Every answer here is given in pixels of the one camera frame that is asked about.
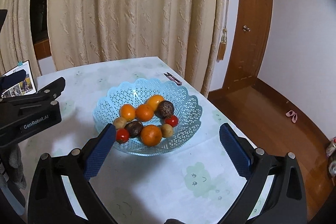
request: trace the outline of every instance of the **orange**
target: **orange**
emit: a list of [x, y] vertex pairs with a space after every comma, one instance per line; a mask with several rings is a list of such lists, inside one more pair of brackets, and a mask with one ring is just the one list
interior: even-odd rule
[[155, 146], [162, 139], [161, 129], [153, 124], [149, 124], [141, 131], [141, 140], [144, 145]]
[[153, 118], [154, 111], [149, 105], [143, 104], [137, 107], [135, 115], [138, 118], [138, 120], [142, 122], [148, 122], [150, 119]]
[[134, 120], [135, 108], [132, 105], [130, 104], [123, 105], [119, 111], [120, 111], [120, 116], [125, 118], [127, 122]]
[[157, 95], [153, 95], [152, 97], [149, 97], [146, 101], [146, 104], [150, 105], [153, 111], [156, 111], [158, 108], [158, 105], [164, 100], [165, 98], [157, 94]]

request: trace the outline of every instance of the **fruit basket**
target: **fruit basket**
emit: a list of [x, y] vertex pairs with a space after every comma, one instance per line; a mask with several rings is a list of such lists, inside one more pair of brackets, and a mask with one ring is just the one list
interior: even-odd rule
[[[114, 147], [122, 152], [140, 155], [154, 156], [176, 150], [184, 145], [200, 128], [202, 107], [198, 104], [195, 95], [189, 95], [183, 86], [177, 86], [172, 81], [162, 83], [159, 79], [137, 79], [134, 83], [123, 82], [118, 87], [112, 87], [106, 97], [100, 98], [97, 107], [93, 111], [95, 128], [100, 133], [108, 123], [119, 117], [119, 109], [124, 104], [138, 107], [154, 94], [162, 95], [165, 100], [174, 104], [179, 124], [174, 128], [174, 135], [170, 138], [162, 138], [156, 146], [146, 146], [138, 138], [129, 139], [126, 143], [114, 143]], [[162, 120], [154, 116], [143, 125], [161, 125]]]

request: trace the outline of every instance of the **pink shoe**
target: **pink shoe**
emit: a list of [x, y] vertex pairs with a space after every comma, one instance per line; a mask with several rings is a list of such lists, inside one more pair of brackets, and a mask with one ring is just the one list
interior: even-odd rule
[[295, 114], [293, 115], [292, 122], [293, 122], [293, 123], [296, 123], [296, 121], [297, 121], [297, 114], [295, 113]]
[[290, 110], [286, 113], [287, 117], [294, 116], [294, 115], [295, 115], [295, 112], [293, 110]]

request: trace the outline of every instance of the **door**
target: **door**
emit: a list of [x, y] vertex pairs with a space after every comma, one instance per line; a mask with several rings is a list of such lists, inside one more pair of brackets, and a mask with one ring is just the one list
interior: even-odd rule
[[223, 90], [255, 83], [266, 48], [273, 0], [239, 0], [236, 31]]

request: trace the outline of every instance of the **curtain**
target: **curtain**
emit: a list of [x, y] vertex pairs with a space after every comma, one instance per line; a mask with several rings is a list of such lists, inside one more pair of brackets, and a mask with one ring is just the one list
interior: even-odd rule
[[158, 56], [207, 95], [223, 0], [47, 0], [57, 70]]
[[33, 77], [40, 76], [30, 31], [30, 0], [0, 0], [7, 17], [0, 33], [0, 73], [30, 61]]

